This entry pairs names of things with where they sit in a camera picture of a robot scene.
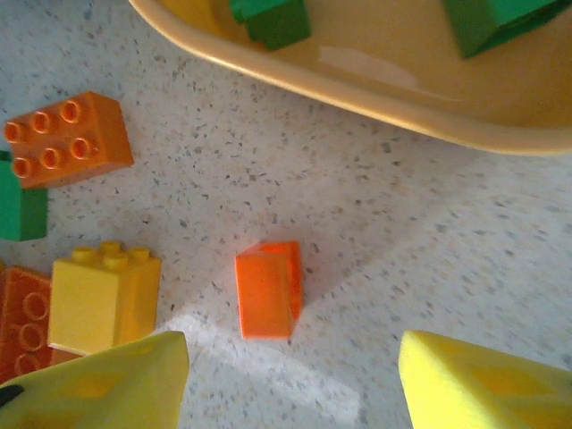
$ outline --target orange sloped brick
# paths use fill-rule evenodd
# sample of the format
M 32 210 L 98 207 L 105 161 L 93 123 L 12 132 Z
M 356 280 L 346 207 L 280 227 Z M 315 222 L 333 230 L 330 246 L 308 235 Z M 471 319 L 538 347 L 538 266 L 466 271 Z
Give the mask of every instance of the orange sloped brick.
M 299 244 L 261 243 L 235 266 L 242 337 L 290 337 L 303 306 Z
M 49 366 L 50 279 L 26 268 L 4 271 L 0 290 L 0 383 Z
M 55 188 L 132 165 L 119 103 L 85 92 L 7 121 L 4 136 L 24 188 Z
M 81 356 L 69 351 L 52 349 L 52 359 L 50 360 L 50 366 L 63 364 L 64 362 L 69 362 L 70 360 L 77 358 L 81 358 Z

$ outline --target yellow lego brick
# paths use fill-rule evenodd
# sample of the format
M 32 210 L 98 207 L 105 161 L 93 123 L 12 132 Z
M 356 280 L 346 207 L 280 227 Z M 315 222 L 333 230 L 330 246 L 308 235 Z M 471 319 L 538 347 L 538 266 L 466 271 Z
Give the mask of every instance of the yellow lego brick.
M 147 248 L 76 248 L 54 262 L 48 341 L 79 355 L 138 340 L 155 328 L 161 260 Z
M 174 429 L 189 374 L 182 332 L 164 332 L 26 374 L 3 429 Z
M 407 331 L 400 377 L 415 429 L 570 429 L 572 373 Z

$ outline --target green block in tray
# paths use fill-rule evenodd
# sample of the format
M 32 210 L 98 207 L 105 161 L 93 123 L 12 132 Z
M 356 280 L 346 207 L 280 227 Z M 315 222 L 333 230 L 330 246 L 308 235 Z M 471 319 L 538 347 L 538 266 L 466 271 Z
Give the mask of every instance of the green block in tray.
M 238 24 L 246 25 L 253 41 L 280 49 L 310 36 L 304 0 L 230 0 Z
M 550 21 L 572 0 L 443 0 L 468 58 Z
M 0 150 L 0 239 L 41 239 L 47 229 L 47 189 L 22 189 L 12 155 Z

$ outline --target plastic tray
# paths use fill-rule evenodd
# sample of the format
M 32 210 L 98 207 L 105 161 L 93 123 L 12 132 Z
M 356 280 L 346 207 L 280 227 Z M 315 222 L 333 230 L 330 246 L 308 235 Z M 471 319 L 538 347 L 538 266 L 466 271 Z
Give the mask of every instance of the plastic tray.
M 248 41 L 228 0 L 130 0 L 173 43 L 300 94 L 469 147 L 572 149 L 572 8 L 463 60 L 438 0 L 307 0 L 313 36 Z

